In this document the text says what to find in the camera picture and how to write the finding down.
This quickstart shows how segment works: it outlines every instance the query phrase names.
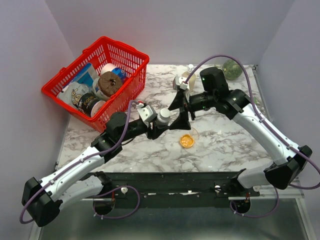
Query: green object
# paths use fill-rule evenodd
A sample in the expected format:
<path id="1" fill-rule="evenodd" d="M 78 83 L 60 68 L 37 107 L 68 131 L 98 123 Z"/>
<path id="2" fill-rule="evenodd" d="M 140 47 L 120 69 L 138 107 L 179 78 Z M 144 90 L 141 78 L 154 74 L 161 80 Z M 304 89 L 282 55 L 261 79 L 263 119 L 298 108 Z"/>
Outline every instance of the green object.
<path id="1" fill-rule="evenodd" d="M 242 74 L 242 69 L 238 63 L 233 60 L 227 60 L 222 66 L 224 77 L 228 80 L 236 80 Z"/>

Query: plastic container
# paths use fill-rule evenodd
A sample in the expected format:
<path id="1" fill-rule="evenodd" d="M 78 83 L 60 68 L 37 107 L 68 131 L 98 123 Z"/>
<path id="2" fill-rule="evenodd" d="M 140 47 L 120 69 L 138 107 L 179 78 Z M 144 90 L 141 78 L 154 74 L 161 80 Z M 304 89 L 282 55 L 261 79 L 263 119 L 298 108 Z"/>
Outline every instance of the plastic container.
<path id="1" fill-rule="evenodd" d="M 135 99 L 145 88 L 148 62 L 148 55 L 125 43 L 102 36 L 91 46 L 84 49 L 73 63 L 62 68 L 42 87 L 41 91 L 66 109 L 72 116 L 102 133 L 106 129 L 106 122 L 111 115 L 114 112 L 125 111 L 128 108 L 129 101 Z M 57 98 L 58 93 L 87 63 L 93 65 L 98 75 L 107 63 L 112 63 L 125 70 L 127 75 L 127 80 L 122 87 L 111 96 L 94 117 L 86 116 Z"/>

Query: gray wall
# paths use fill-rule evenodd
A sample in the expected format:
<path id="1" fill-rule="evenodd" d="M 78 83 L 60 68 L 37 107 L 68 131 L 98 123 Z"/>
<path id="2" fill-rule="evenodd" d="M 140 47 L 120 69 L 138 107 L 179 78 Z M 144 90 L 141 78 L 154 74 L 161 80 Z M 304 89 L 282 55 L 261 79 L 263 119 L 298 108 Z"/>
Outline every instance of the gray wall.
<path id="1" fill-rule="evenodd" d="M 74 57 L 43 0 L 1 1 L 0 11 L 0 239 L 26 240 L 24 184 L 54 170 L 67 123 L 40 89 Z"/>
<path id="2" fill-rule="evenodd" d="M 260 61 L 294 0 L 45 0 L 75 57 L 100 36 L 151 63 L 199 63 L 212 54 Z"/>
<path id="3" fill-rule="evenodd" d="M 266 105 L 274 124 L 300 145 L 313 149 L 320 166 L 320 1 L 296 0 L 263 55 L 258 67 Z M 303 186 L 319 182 L 307 165 Z M 320 239 L 320 190 L 305 190 L 306 205 Z"/>

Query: marble surface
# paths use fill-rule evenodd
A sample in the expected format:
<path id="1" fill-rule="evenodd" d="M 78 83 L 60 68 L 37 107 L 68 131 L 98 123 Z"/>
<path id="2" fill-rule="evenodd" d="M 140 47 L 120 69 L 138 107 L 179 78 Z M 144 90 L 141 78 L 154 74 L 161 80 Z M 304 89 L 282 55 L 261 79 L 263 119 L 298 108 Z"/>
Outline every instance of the marble surface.
<path id="1" fill-rule="evenodd" d="M 197 80 L 193 94 L 203 91 L 199 72 L 211 65 L 205 65 L 197 71 Z M 175 76 L 181 76 L 187 70 L 185 65 L 147 66 L 146 86 L 137 99 L 148 102 L 156 111 L 167 108 L 176 92 L 172 89 Z M 264 113 L 263 104 L 251 67 L 246 70 L 256 103 Z M 236 81 L 228 81 L 230 89 L 242 89 L 248 94 L 244 74 Z M 134 109 L 132 120 L 137 119 Z M 176 119 L 178 110 L 172 113 Z M 196 112 L 197 118 L 191 121 L 191 127 L 199 133 L 199 139 L 191 148 L 182 148 L 179 139 L 186 130 L 166 131 L 156 140 L 148 140 L 145 135 L 138 136 L 123 147 L 122 152 L 95 171 L 105 172 L 211 172 L 239 171 L 251 169 L 271 161 L 267 152 L 241 126 L 215 111 Z M 71 116 L 57 168 L 61 168 L 87 148 L 99 135 L 97 131 Z"/>

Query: packaging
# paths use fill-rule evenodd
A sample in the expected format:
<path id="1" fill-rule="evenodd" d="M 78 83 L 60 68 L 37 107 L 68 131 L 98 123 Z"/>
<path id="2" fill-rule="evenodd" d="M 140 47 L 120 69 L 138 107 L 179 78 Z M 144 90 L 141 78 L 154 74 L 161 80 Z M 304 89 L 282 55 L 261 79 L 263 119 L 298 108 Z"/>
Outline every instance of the packaging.
<path id="1" fill-rule="evenodd" d="M 96 78 L 98 78 L 98 74 L 95 68 L 91 63 L 87 63 L 70 81 L 70 83 L 77 82 L 79 84 L 85 84 L 89 87 L 92 87 L 92 84 Z"/>

